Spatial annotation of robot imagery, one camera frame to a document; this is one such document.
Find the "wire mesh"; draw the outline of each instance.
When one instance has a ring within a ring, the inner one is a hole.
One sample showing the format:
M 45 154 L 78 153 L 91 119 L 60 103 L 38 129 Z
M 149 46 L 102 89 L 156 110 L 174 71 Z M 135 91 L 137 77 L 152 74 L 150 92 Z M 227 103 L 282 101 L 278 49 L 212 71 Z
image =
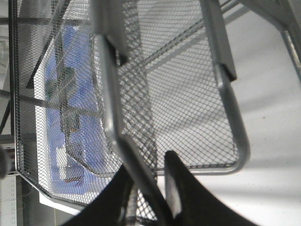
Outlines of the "wire mesh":
M 15 0 L 18 171 L 47 195 L 87 205 L 121 165 L 103 130 L 89 0 Z M 190 169 L 238 151 L 217 88 L 198 0 L 125 0 L 129 61 L 119 65 L 124 134 L 148 166 L 174 150 Z M 142 194 L 137 216 L 156 220 Z

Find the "black plastic part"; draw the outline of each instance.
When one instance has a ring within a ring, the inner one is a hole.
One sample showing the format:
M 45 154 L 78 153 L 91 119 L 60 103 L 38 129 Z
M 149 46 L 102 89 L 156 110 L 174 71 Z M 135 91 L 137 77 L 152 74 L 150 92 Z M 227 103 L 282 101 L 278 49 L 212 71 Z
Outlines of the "black plastic part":
M 0 179 L 3 179 L 11 167 L 10 158 L 7 152 L 0 146 Z
M 10 99 L 10 92 L 0 89 L 0 97 Z
M 188 171 L 177 154 L 165 155 L 166 200 L 175 226 L 254 226 L 252 222 L 229 209 Z
M 121 166 L 101 194 L 63 226 L 124 226 L 133 181 Z

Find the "metal mesh panel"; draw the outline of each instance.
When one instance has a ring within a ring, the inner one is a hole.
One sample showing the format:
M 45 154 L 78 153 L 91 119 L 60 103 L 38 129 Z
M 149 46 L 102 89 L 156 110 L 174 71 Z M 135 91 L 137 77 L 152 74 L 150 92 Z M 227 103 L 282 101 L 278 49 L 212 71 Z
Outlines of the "metal mesh panel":
M 157 169 L 174 150 L 189 168 L 238 159 L 217 89 L 199 1 L 138 2 Z
M 102 128 L 89 2 L 31 3 L 20 17 L 38 19 L 17 25 L 19 170 L 52 197 L 87 204 L 121 165 Z
M 19 172 L 86 205 L 121 165 L 103 130 L 89 0 L 16 0 Z M 119 65 L 125 123 L 148 166 L 176 151 L 190 169 L 231 166 L 238 151 L 216 85 L 198 0 L 126 0 L 130 58 Z M 139 192 L 137 215 L 156 219 Z

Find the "white floor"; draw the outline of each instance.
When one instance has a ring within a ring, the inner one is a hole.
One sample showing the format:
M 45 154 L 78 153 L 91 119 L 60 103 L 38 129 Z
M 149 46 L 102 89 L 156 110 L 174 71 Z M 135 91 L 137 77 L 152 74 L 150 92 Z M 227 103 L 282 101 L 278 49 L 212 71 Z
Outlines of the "white floor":
M 280 33 L 248 12 L 227 25 L 238 80 L 232 83 L 251 158 L 229 176 L 198 177 L 261 226 L 301 225 L 301 89 Z

